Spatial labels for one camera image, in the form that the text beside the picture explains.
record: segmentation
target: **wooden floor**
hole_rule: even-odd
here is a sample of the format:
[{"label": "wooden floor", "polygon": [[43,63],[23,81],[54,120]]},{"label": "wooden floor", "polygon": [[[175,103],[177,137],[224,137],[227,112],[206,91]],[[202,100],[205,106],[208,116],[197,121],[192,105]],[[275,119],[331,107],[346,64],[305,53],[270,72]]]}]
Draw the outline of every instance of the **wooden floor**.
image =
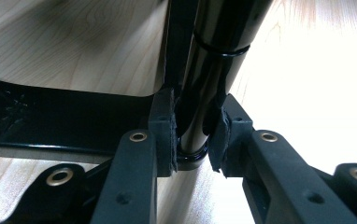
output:
[{"label": "wooden floor", "polygon": [[[152,94],[162,82],[165,12],[158,0],[0,0],[0,79]],[[275,0],[231,93],[256,129],[283,134],[310,165],[332,173],[357,162],[357,0]],[[103,159],[48,158],[0,157],[0,220],[53,164],[91,169]],[[158,209],[158,223],[253,222],[241,180],[213,173],[208,161],[159,178]]]}]

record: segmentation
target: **black metal tube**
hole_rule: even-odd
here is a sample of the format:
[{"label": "black metal tube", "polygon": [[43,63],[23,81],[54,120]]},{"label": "black metal tube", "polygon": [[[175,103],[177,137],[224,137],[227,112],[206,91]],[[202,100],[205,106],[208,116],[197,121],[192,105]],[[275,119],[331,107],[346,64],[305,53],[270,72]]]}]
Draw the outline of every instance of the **black metal tube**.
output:
[{"label": "black metal tube", "polygon": [[200,0],[176,106],[179,148],[202,151],[272,0]]}]

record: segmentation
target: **black metal frame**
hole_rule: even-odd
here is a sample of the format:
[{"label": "black metal frame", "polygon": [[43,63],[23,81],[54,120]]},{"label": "black metal frame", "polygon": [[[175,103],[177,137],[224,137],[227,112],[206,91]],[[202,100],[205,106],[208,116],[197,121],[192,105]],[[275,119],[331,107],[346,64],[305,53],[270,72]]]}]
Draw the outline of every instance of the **black metal frame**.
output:
[{"label": "black metal frame", "polygon": [[[154,223],[156,177],[194,169],[207,153],[213,170],[243,177],[257,223],[357,223],[357,164],[334,176],[313,169],[278,133],[254,131],[226,94],[271,1],[200,0],[194,32],[196,3],[178,2],[170,6],[170,76],[152,96],[0,81],[0,146],[112,158],[88,173],[72,164],[49,168],[5,223]],[[189,19],[183,8],[192,9]],[[187,41],[172,35],[183,24]]]}]

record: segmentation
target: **black metal leg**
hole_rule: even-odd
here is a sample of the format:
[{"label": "black metal leg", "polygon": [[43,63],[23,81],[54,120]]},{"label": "black metal leg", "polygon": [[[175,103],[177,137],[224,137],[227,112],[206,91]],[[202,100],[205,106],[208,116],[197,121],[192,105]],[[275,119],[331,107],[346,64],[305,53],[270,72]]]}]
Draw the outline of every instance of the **black metal leg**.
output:
[{"label": "black metal leg", "polygon": [[176,112],[182,153],[203,151],[270,0],[199,1]]}]

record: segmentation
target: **light wood grain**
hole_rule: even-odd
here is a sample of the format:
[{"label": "light wood grain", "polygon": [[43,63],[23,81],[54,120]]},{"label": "light wood grain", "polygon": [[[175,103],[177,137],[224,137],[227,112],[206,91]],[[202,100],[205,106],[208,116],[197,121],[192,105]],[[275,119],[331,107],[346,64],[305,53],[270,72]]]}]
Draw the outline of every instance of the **light wood grain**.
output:
[{"label": "light wood grain", "polygon": [[0,29],[0,80],[150,95],[162,83],[157,69],[166,4],[53,0],[8,11],[21,16]]},{"label": "light wood grain", "polygon": [[[157,65],[142,66],[156,62],[153,59],[159,55],[156,40],[152,42],[162,31],[161,26],[152,28],[158,20],[134,22],[131,31],[114,35],[127,29],[122,22],[128,14],[123,10],[134,17],[140,13],[137,20],[144,19],[145,14],[160,10],[162,5],[156,1],[144,7],[147,13],[141,4],[152,1],[137,0],[125,2],[120,10],[110,7],[117,13],[111,15],[96,13],[101,7],[86,1],[55,6],[59,1],[18,0],[22,5],[12,1],[11,6],[23,7],[12,9],[4,8],[2,2],[0,18],[12,19],[0,20],[0,79],[139,95],[150,94],[157,86],[146,75],[135,75],[149,71],[156,76],[153,66]],[[109,6],[103,5],[107,1],[100,2],[96,5]],[[157,13],[164,15],[163,10]],[[88,26],[79,25],[82,21]],[[117,27],[106,25],[109,22]],[[130,50],[137,40],[148,44],[136,48],[149,46],[139,49],[138,55]],[[115,77],[116,68],[120,72]],[[123,74],[130,74],[130,80]],[[282,133],[310,165],[332,173],[341,162],[357,161],[357,0],[275,0],[231,93],[253,118],[256,129]],[[0,220],[40,172],[73,160],[67,155],[50,159],[54,161],[0,158]],[[90,169],[101,160],[93,159],[82,165]],[[208,161],[199,170],[159,178],[158,223],[251,223],[240,185],[240,179],[226,180],[212,173]]]}]

